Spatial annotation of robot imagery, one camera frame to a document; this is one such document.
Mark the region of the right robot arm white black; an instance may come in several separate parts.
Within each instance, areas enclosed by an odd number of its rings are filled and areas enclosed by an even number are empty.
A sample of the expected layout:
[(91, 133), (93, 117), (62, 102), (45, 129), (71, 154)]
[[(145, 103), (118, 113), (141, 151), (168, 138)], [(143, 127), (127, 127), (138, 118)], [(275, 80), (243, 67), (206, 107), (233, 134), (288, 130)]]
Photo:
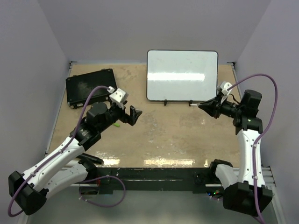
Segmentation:
[(208, 178), (213, 183), (221, 182), (225, 209), (259, 217), (259, 213), (272, 201), (272, 191), (266, 188), (263, 178), (260, 156), (263, 123), (257, 113), (262, 94), (246, 90), (239, 104), (222, 100), (222, 97), (220, 92), (198, 107), (215, 119), (221, 115), (233, 119), (241, 164), (236, 175), (231, 163), (214, 160), (210, 164)]

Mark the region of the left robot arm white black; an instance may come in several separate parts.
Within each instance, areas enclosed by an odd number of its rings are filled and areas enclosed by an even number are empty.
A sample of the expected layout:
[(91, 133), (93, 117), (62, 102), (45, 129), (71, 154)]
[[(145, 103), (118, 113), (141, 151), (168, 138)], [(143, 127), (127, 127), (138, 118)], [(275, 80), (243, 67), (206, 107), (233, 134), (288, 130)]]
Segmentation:
[(130, 112), (125, 107), (111, 103), (92, 104), (86, 116), (79, 120), (78, 125), (69, 136), (51, 152), (31, 168), (14, 171), (8, 177), (9, 194), (12, 202), (16, 202), (21, 212), (32, 215), (40, 210), (46, 201), (57, 192), (73, 183), (96, 180), (97, 172), (82, 161), (66, 171), (61, 169), (77, 156), (83, 154), (101, 139), (101, 133), (117, 121), (134, 126), (142, 111), (130, 106)]

